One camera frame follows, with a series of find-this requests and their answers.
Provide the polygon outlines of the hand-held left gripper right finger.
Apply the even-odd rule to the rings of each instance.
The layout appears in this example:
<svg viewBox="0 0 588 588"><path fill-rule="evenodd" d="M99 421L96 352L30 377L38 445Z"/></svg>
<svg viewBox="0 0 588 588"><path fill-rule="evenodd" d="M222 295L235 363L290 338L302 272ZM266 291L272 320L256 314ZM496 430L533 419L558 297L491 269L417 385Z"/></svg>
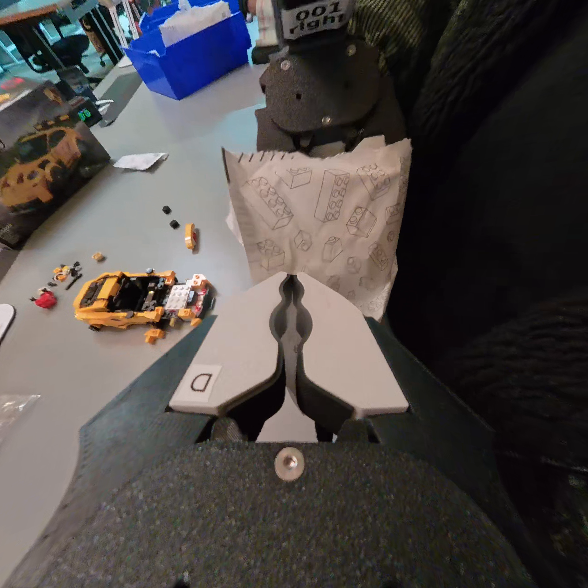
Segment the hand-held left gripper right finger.
<svg viewBox="0 0 588 588"><path fill-rule="evenodd" d="M301 337L296 398L314 421L346 421L407 412L406 399L366 318L315 278L295 276Z"/></svg>

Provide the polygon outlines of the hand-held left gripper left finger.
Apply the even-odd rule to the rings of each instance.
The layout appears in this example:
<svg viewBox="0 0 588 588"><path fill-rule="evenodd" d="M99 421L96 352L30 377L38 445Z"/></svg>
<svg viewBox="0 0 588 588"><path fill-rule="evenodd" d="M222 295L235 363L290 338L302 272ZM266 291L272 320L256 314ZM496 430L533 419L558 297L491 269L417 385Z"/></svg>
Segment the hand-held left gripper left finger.
<svg viewBox="0 0 588 588"><path fill-rule="evenodd" d="M278 272L222 305L169 401L171 410L228 414L281 380L289 278Z"/></svg>

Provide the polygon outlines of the blue plastic bin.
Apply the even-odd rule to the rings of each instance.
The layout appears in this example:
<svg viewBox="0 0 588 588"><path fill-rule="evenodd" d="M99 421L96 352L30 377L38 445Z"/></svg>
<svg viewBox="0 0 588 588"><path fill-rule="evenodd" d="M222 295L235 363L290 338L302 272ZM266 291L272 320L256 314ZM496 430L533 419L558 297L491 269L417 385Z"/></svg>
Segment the blue plastic bin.
<svg viewBox="0 0 588 588"><path fill-rule="evenodd" d="M178 10L178 2L144 13L141 36L124 51L152 92L180 100L246 65L251 38L238 1L226 1L231 17L165 48L159 25ZM203 6L217 1L189 1Z"/></svg>

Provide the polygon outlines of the white printed paper bag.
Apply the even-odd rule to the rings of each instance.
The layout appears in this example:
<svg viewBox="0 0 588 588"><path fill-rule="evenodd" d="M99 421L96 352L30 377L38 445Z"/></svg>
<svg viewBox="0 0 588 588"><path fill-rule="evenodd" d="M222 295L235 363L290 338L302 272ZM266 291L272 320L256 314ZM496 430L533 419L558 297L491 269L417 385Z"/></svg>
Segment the white printed paper bag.
<svg viewBox="0 0 588 588"><path fill-rule="evenodd" d="M398 273L412 151L409 138L387 145L383 136L325 158L223 149L253 284L305 273L381 320Z"/></svg>

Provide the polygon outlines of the person's right forearm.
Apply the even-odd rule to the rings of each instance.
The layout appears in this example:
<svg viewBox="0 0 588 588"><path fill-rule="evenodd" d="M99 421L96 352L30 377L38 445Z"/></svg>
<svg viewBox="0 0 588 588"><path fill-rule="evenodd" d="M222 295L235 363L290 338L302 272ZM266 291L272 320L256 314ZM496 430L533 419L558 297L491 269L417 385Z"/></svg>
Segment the person's right forearm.
<svg viewBox="0 0 588 588"><path fill-rule="evenodd" d="M476 1L357 1L349 32L378 50L401 114L417 136L450 136Z"/></svg>

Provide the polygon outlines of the yellow lego car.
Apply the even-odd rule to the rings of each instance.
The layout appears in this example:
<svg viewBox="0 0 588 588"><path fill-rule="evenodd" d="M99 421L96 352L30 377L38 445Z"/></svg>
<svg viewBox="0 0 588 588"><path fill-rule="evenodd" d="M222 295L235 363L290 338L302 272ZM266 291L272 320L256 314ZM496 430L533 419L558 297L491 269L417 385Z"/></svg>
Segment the yellow lego car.
<svg viewBox="0 0 588 588"><path fill-rule="evenodd" d="M184 282L172 270L103 273L85 283L73 302L75 318L93 331L147 325L164 330L178 320L197 326L215 302L204 275Z"/></svg>

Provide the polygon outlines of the cluster of tiny lego pieces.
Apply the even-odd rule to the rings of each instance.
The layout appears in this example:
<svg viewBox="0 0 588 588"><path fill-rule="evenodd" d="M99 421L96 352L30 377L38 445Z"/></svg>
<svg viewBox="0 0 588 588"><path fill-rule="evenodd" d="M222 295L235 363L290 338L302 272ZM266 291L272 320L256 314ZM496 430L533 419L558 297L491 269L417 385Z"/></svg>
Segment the cluster of tiny lego pieces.
<svg viewBox="0 0 588 588"><path fill-rule="evenodd" d="M63 287L70 290L82 277L82 265L79 261L71 265L62 264L54 269L53 277L47 282L47 286L50 289Z"/></svg>

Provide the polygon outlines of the dark lego box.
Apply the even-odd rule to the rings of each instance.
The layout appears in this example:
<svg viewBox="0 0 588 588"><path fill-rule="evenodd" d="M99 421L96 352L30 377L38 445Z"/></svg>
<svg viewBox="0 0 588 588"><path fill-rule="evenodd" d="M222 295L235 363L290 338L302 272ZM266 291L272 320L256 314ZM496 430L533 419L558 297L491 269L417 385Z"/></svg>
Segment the dark lego box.
<svg viewBox="0 0 588 588"><path fill-rule="evenodd" d="M19 250L41 224L111 161L50 81L1 82L1 247Z"/></svg>

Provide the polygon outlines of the white crumpled paper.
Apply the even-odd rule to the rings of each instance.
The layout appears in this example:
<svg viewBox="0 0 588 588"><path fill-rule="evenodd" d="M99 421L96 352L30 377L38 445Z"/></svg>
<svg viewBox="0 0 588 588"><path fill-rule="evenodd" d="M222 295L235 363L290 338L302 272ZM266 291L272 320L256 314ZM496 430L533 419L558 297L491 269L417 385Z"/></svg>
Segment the white crumpled paper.
<svg viewBox="0 0 588 588"><path fill-rule="evenodd" d="M230 18L231 8L226 1L203 6L192 6L189 1L179 1L178 10L159 25L164 47L170 47L202 30Z"/></svg>

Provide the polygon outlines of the torn white paper strip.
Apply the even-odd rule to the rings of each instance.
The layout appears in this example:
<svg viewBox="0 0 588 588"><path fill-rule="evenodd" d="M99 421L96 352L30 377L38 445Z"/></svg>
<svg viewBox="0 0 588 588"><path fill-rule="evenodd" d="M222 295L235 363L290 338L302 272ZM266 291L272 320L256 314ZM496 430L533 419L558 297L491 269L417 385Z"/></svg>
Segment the torn white paper strip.
<svg viewBox="0 0 588 588"><path fill-rule="evenodd" d="M168 157L167 152L129 154L117 159L112 165L125 171L148 171Z"/></svg>

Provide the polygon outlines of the person's dark knit sweater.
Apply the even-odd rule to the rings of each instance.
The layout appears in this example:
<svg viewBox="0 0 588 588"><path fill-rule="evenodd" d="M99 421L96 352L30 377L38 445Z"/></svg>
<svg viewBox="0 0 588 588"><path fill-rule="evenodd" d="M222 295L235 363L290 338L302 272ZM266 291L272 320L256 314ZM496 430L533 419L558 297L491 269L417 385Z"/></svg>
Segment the person's dark knit sweater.
<svg viewBox="0 0 588 588"><path fill-rule="evenodd" d="M449 4L390 321L495 431L537 582L587 587L587 1Z"/></svg>

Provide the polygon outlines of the clear plastic bag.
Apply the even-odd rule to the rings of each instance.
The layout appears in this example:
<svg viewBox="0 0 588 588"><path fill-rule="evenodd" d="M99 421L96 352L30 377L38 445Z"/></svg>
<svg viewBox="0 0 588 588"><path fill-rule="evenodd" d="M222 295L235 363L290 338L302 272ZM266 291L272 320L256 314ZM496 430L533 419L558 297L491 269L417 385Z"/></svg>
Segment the clear plastic bag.
<svg viewBox="0 0 588 588"><path fill-rule="evenodd" d="M39 394L1 394L1 443L24 412L40 398Z"/></svg>

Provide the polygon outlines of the black device with green display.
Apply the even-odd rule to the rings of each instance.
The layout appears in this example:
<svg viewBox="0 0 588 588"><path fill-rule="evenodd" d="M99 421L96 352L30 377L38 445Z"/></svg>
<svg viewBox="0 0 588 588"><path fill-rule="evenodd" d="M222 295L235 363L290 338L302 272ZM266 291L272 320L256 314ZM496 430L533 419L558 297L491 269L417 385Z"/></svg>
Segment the black device with green display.
<svg viewBox="0 0 588 588"><path fill-rule="evenodd" d="M88 128L92 128L103 120L98 107L92 101L71 105L68 114L74 121L82 122Z"/></svg>

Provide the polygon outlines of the black office chair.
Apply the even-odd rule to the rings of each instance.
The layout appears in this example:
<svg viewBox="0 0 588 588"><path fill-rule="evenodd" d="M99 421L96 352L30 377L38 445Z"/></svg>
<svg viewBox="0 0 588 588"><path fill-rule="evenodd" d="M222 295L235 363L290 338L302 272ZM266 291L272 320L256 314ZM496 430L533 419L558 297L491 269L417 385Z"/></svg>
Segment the black office chair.
<svg viewBox="0 0 588 588"><path fill-rule="evenodd" d="M32 42L23 40L18 47L20 55L31 70L36 73L47 73L55 68L48 63L40 51L40 41L35 39ZM84 74L89 74L89 69L83 64L84 53L90 47L90 40L85 34L65 36L50 45L51 49L62 62L64 68L73 66L79 67Z"/></svg>

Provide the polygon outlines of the wooden desk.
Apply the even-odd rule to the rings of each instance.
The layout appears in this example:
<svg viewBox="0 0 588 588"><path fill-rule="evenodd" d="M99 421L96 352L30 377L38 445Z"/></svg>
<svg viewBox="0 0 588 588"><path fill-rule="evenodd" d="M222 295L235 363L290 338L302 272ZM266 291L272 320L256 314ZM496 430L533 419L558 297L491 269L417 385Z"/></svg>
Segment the wooden desk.
<svg viewBox="0 0 588 588"><path fill-rule="evenodd" d="M1 1L1 26L44 19L53 13L63 14L73 24L98 6L99 1Z"/></svg>

